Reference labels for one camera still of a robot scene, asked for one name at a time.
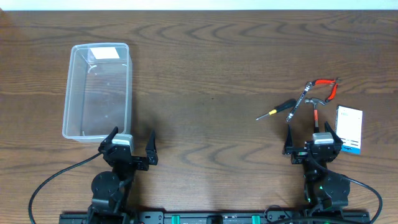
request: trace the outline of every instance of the screwdriver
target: screwdriver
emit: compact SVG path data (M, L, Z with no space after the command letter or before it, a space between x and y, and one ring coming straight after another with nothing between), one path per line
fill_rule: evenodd
M256 121L258 121L258 120L260 120L262 118L265 118L266 116L269 116L269 115L272 115L272 114L276 114L276 113L279 113L279 112L281 112L283 110L291 108L294 105L296 105L296 100L295 99L290 99L290 100L286 101L285 103L282 103L281 105L276 106L272 111L268 112L267 114L264 114L264 115L256 118Z

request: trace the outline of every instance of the green tape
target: green tape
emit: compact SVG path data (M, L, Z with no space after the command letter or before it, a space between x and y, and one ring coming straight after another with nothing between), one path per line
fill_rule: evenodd
M172 215L172 224L180 224L180 216Z
M252 224L261 224L261 218L259 215L252 215L251 221Z

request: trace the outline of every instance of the silver wrench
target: silver wrench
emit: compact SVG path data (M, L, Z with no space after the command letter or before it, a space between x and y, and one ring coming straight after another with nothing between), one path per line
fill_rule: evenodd
M308 82L305 85L305 89L304 89L303 93L301 94L300 98L297 100L296 105L293 107L292 111L289 113L288 117L286 118L287 122L292 120L292 117L293 117L294 113L296 112L297 108L299 107L301 101L304 99L305 94L307 94L307 92L309 90L311 90L312 87L313 87L312 82Z

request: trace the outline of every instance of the blue stripe on box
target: blue stripe on box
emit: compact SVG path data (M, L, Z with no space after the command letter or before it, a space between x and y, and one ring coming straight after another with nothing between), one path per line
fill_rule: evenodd
M341 148L341 150L345 151L345 152L350 152L350 153L353 153L353 154L360 154L361 153L361 149L360 148L355 148L355 147L343 146Z

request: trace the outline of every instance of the clear plastic container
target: clear plastic container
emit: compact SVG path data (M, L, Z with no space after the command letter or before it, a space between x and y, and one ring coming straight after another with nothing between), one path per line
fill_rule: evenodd
M70 55L62 134L101 142L115 126L130 134L132 62L123 43L76 45Z

